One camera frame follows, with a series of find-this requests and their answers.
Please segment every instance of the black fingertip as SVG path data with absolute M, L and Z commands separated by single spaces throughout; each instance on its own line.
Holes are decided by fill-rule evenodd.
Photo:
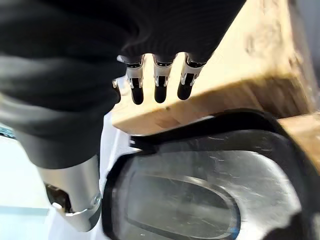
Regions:
M 144 101 L 144 90 L 143 88 L 135 87 L 131 89 L 132 100 L 136 105 L 140 105 Z
M 154 99 L 158 104 L 162 104 L 167 97 L 167 86 L 155 86 Z
M 191 94 L 191 90 L 192 90 L 192 86 L 190 85 L 182 85 L 181 82 L 179 83 L 179 87 L 178 87 L 178 98 L 181 100 L 187 100 L 190 97 Z

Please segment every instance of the wooden edge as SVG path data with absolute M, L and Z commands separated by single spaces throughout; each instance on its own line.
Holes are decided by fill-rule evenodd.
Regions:
M 320 112 L 280 119 L 279 123 L 299 144 L 320 174 Z

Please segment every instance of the black fabric sleeve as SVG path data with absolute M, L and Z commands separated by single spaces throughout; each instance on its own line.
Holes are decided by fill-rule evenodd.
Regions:
M 0 1 L 0 122 L 38 167 L 71 167 L 99 151 L 118 100 L 112 79 L 126 73 L 117 56 L 133 29 L 101 2 L 79 12 L 63 1 Z

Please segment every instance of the wooden board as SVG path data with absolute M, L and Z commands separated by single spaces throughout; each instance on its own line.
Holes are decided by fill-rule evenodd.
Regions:
M 195 82 L 191 97 L 177 97 L 183 54 L 175 59 L 167 99 L 154 100 L 153 59 L 145 57 L 144 102 L 128 85 L 112 124 L 129 134 L 153 134 L 221 112 L 252 108 L 286 118 L 318 109 L 318 87 L 302 20 L 291 0 L 247 0 Z
M 320 175 L 320 112 L 279 120 L 304 150 Z

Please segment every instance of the robotic hand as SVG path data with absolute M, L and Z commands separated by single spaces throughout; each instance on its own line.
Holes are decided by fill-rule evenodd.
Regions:
M 187 99 L 244 3 L 0 1 L 0 122 L 15 129 L 50 203 L 78 231 L 100 216 L 97 153 L 104 115 L 120 100 L 115 79 L 127 73 L 141 104 L 143 55 L 152 53 L 162 103 L 174 58 L 185 52 L 177 94 Z

